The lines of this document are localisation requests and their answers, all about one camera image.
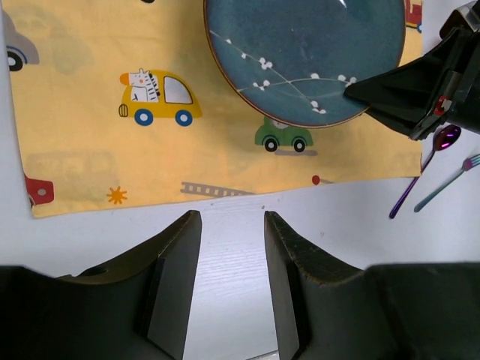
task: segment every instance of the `blue fork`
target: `blue fork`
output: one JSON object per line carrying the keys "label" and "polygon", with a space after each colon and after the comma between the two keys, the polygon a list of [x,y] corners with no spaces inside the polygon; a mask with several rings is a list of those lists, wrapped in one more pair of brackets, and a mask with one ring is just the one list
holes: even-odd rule
{"label": "blue fork", "polygon": [[466,159],[462,164],[462,168],[458,170],[458,172],[455,174],[455,176],[452,179],[448,180],[445,184],[438,187],[434,192],[432,192],[430,195],[425,197],[421,202],[417,204],[417,206],[413,209],[413,211],[419,212],[420,210],[422,210],[430,201],[434,199],[434,197],[436,197],[438,194],[444,191],[447,188],[447,186],[449,186],[452,182],[460,178],[460,176],[463,173],[473,169],[474,167],[477,167],[478,165],[480,165],[480,154],[474,155]]}

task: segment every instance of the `yellow cartoon car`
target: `yellow cartoon car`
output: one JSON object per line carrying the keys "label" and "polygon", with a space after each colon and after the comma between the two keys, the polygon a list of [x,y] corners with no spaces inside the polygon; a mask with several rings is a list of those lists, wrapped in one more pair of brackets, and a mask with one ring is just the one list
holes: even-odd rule
{"label": "yellow cartoon car", "polygon": [[118,114],[133,117],[138,125],[149,126],[154,118],[170,118],[188,126],[202,116],[195,94],[174,73],[140,69],[138,73],[123,73],[120,83],[127,87]]}

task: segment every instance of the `white table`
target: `white table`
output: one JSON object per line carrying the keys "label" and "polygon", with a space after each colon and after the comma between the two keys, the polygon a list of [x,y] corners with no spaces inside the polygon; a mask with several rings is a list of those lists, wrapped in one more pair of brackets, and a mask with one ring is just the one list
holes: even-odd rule
{"label": "white table", "polygon": [[[441,25],[442,19],[432,21],[434,12],[445,19],[463,2],[424,0],[425,43],[435,41]],[[5,48],[3,40],[0,47]],[[388,213],[409,179],[35,220],[23,184],[6,56],[0,56],[0,111],[0,264],[23,264],[52,276],[77,275],[160,232],[188,209],[202,212],[186,360],[242,360],[276,350],[263,246],[265,210],[279,212],[307,239],[362,268],[480,259],[480,169],[413,213],[413,206],[465,157],[480,152],[480,136],[466,131],[451,149],[435,156],[395,220]],[[428,141],[425,150],[430,147]]]}

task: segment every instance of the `green cartoon car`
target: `green cartoon car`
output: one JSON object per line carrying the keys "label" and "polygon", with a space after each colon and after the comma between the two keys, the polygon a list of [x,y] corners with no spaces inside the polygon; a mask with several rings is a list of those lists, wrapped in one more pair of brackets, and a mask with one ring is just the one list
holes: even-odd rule
{"label": "green cartoon car", "polygon": [[263,125],[255,134],[255,145],[264,146],[267,152],[276,152],[278,146],[292,146],[296,152],[303,152],[313,144],[307,129],[282,124],[268,117],[263,119]]}

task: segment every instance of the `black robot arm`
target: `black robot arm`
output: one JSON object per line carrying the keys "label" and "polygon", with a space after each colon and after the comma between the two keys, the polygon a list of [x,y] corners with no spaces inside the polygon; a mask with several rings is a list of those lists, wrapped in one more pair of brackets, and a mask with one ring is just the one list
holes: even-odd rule
{"label": "black robot arm", "polygon": [[415,61],[346,88],[367,114],[412,140],[445,122],[480,134],[480,2],[453,11],[442,41]]}

